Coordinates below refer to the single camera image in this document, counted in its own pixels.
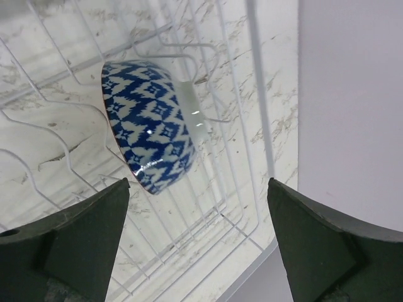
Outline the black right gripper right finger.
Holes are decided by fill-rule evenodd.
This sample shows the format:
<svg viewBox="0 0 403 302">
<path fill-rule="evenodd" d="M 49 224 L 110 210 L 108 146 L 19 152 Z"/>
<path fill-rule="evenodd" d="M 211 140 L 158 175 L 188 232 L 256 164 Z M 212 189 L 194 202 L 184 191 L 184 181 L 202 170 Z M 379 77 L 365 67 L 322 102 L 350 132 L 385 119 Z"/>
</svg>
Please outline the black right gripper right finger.
<svg viewBox="0 0 403 302">
<path fill-rule="evenodd" d="M 402 232 L 271 178 L 268 208 L 294 301 L 402 301 Z"/>
</svg>

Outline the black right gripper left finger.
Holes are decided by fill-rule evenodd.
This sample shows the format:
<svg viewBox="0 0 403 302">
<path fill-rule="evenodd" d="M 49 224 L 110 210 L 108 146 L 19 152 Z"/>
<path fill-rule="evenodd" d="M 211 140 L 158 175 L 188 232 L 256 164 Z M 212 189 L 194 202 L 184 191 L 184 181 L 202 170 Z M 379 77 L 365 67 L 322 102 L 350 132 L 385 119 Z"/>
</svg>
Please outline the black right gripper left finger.
<svg viewBox="0 0 403 302">
<path fill-rule="evenodd" d="M 1 301 L 104 301 L 129 203 L 123 178 L 1 233 Z"/>
</svg>

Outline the blue orange patterned bowl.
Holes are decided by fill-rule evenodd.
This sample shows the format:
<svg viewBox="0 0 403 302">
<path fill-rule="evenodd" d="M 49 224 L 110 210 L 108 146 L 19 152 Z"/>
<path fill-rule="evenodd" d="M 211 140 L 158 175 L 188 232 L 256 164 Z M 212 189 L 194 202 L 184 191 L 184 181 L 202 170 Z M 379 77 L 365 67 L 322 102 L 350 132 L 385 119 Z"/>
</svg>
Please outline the blue orange patterned bowl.
<svg viewBox="0 0 403 302">
<path fill-rule="evenodd" d="M 206 117 L 191 81 L 148 60 L 104 63 L 101 87 L 115 140 L 138 183 L 159 194 L 186 175 Z"/>
</svg>

